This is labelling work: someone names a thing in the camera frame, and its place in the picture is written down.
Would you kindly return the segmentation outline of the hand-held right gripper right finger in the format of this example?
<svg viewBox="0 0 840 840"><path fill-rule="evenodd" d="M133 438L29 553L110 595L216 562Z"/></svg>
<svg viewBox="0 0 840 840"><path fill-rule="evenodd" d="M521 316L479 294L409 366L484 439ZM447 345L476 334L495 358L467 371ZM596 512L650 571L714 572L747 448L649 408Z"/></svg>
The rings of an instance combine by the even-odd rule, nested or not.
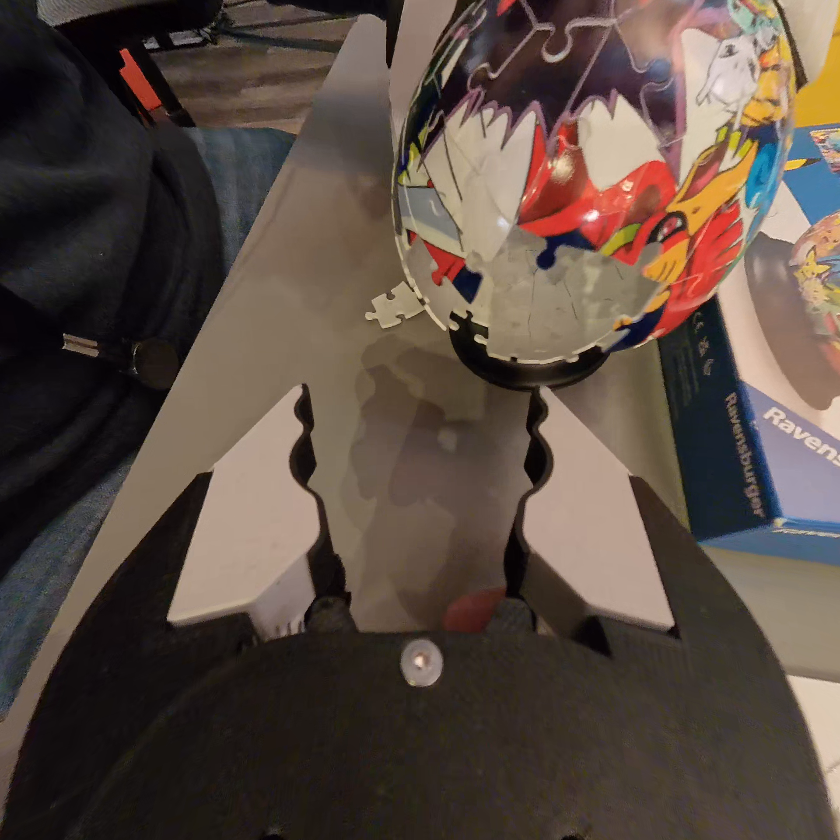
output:
<svg viewBox="0 0 840 840"><path fill-rule="evenodd" d="M528 407L521 497L507 544L511 597L549 635L582 641L607 624L647 642L679 640L632 475L540 387Z"/></svg>

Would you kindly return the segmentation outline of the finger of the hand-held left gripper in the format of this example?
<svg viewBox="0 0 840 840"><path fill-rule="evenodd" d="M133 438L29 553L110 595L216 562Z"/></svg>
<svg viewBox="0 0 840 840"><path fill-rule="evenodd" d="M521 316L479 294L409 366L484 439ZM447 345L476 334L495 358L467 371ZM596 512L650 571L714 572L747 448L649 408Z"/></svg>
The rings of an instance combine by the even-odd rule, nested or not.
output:
<svg viewBox="0 0 840 840"><path fill-rule="evenodd" d="M392 148L397 151L413 94L436 45L455 16L457 1L387 1L385 63Z"/></svg>
<svg viewBox="0 0 840 840"><path fill-rule="evenodd" d="M829 51L829 2L780 1L780 10L791 40L796 88L816 81Z"/></svg>

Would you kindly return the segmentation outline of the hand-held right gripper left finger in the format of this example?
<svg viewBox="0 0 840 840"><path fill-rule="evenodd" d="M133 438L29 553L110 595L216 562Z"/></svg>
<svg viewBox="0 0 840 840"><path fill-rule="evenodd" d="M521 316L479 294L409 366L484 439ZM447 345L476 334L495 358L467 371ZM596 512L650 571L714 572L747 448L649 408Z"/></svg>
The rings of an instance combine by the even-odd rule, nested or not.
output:
<svg viewBox="0 0 840 840"><path fill-rule="evenodd" d="M167 614L174 627L243 615L258 637L299 633L323 597L347 598L317 466L308 386L294 385L216 462Z"/></svg>

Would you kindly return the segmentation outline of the black round ball stand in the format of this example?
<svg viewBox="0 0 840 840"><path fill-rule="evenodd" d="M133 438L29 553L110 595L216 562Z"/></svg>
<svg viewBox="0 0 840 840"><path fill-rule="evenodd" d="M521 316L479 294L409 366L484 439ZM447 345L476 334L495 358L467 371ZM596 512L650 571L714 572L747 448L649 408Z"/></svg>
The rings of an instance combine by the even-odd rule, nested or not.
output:
<svg viewBox="0 0 840 840"><path fill-rule="evenodd" d="M606 362L609 353L598 348L585 351L577 360L556 361L549 364L520 364L489 356L478 335L469 330L470 323L457 330L449 330L451 345L461 363L484 382L516 392L546 386L551 389L576 385L596 373Z"/></svg>

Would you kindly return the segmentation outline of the colourful cartoon puzzle ball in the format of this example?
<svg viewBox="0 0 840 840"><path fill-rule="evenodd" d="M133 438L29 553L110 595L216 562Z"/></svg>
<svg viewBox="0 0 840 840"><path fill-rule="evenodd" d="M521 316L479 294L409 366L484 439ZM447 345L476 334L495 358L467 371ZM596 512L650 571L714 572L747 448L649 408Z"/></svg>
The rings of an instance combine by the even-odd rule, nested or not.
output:
<svg viewBox="0 0 840 840"><path fill-rule="evenodd" d="M393 171L433 322L523 368L673 331L750 244L808 81L792 2L458 2Z"/></svg>

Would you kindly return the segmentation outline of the pale puzzle piece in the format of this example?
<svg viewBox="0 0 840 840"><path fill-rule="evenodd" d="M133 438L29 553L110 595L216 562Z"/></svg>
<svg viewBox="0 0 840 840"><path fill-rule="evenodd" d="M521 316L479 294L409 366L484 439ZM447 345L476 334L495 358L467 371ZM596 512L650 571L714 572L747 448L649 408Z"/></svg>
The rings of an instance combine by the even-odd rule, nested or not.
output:
<svg viewBox="0 0 840 840"><path fill-rule="evenodd" d="M414 318L424 310L422 299L403 280L394 288L373 298L364 317L385 330L400 326L405 320Z"/></svg>

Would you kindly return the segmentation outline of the blue puzzle box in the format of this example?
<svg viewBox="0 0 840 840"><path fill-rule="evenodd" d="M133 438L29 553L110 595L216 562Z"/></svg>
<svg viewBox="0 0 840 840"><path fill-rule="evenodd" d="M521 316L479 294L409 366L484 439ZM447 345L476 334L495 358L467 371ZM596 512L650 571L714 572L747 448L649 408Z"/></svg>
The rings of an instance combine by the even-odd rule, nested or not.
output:
<svg viewBox="0 0 840 840"><path fill-rule="evenodd" d="M659 341L689 526L724 550L839 564L839 125L797 129L716 295Z"/></svg>

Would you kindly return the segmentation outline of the person's blue jeans leg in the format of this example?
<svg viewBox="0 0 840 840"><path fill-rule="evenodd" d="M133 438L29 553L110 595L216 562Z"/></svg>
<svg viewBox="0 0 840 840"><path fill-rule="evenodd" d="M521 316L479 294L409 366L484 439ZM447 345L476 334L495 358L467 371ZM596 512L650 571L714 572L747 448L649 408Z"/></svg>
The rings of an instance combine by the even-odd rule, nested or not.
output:
<svg viewBox="0 0 840 840"><path fill-rule="evenodd" d="M227 277L295 136L278 129L184 129L213 185ZM1 716L5 719L141 447L56 515L17 556L1 583Z"/></svg>

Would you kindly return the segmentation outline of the white instruction sheet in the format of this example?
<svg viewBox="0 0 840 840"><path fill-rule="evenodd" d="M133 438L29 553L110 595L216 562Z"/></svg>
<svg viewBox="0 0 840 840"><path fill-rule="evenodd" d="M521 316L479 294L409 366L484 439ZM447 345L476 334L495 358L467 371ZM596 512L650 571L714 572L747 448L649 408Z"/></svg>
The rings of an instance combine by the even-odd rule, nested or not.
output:
<svg viewBox="0 0 840 840"><path fill-rule="evenodd" d="M839 684L788 676L810 730L833 806L839 807Z"/></svg>

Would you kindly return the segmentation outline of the person's dark jacket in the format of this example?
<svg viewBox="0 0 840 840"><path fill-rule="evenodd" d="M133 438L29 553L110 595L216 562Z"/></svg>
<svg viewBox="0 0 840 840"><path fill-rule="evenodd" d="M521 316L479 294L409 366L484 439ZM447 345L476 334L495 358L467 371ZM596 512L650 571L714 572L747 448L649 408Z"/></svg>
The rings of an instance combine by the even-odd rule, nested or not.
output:
<svg viewBox="0 0 840 840"><path fill-rule="evenodd" d="M1 569L143 443L164 395L46 346L44 324L185 358L224 282L214 188L181 128L145 127L34 2L1 15Z"/></svg>

